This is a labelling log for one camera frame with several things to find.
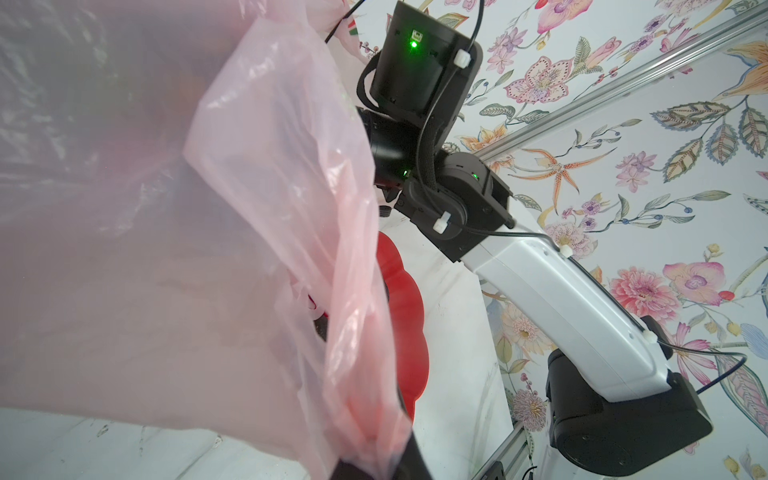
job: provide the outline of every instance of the robotic arm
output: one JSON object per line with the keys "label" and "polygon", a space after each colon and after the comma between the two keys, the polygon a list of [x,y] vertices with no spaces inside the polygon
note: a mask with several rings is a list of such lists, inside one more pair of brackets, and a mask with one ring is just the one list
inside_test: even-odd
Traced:
{"label": "robotic arm", "polygon": [[[669,370],[672,350],[655,320],[630,315],[477,157],[439,149],[481,62],[477,43],[397,2],[358,84],[376,185],[558,346],[548,360],[550,445],[537,476],[632,475],[709,434],[711,422],[691,384]],[[377,104],[363,87],[374,70]]]}

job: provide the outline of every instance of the pink plastic bag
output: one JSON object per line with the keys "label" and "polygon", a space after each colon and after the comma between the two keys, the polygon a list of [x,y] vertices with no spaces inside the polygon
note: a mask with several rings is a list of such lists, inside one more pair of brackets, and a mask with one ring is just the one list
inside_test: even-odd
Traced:
{"label": "pink plastic bag", "polygon": [[0,406],[208,428],[313,478],[338,458],[387,478],[410,424],[373,164],[314,31],[346,5],[129,3],[5,12]]}

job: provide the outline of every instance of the floral wallpaper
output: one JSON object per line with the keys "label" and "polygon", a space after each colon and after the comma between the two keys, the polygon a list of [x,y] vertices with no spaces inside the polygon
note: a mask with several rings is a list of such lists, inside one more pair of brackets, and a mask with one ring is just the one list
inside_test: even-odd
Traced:
{"label": "floral wallpaper", "polygon": [[[478,151],[761,1],[485,0],[483,66],[445,148]],[[478,0],[407,3],[467,36],[475,27]],[[349,24],[369,58],[384,44],[395,4],[367,0]]]}
{"label": "floral wallpaper", "polygon": [[[750,356],[701,394],[714,433],[635,478],[766,478],[767,39],[768,30],[750,32],[489,162],[631,313],[658,320],[675,345]],[[530,432],[536,462],[554,345],[510,299],[484,290],[510,413]],[[675,352],[670,367],[698,389],[735,362]]]}

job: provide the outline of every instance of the crumpled plastic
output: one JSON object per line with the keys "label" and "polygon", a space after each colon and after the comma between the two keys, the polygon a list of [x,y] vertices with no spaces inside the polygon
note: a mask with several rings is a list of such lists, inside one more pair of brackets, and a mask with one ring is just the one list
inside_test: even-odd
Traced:
{"label": "crumpled plastic", "polygon": [[4,8],[0,406],[213,429],[312,478],[339,458],[389,478],[410,422],[373,162],[317,33],[347,8]]}

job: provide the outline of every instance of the marble surface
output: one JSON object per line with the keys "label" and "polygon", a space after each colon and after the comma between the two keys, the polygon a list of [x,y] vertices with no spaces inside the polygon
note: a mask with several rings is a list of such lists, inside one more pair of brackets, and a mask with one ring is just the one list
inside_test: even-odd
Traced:
{"label": "marble surface", "polygon": [[[398,247],[425,304],[429,382],[414,432],[435,480],[471,478],[512,431],[477,277],[393,212]],[[207,430],[177,431],[0,409],[4,480],[304,480],[301,465]]]}

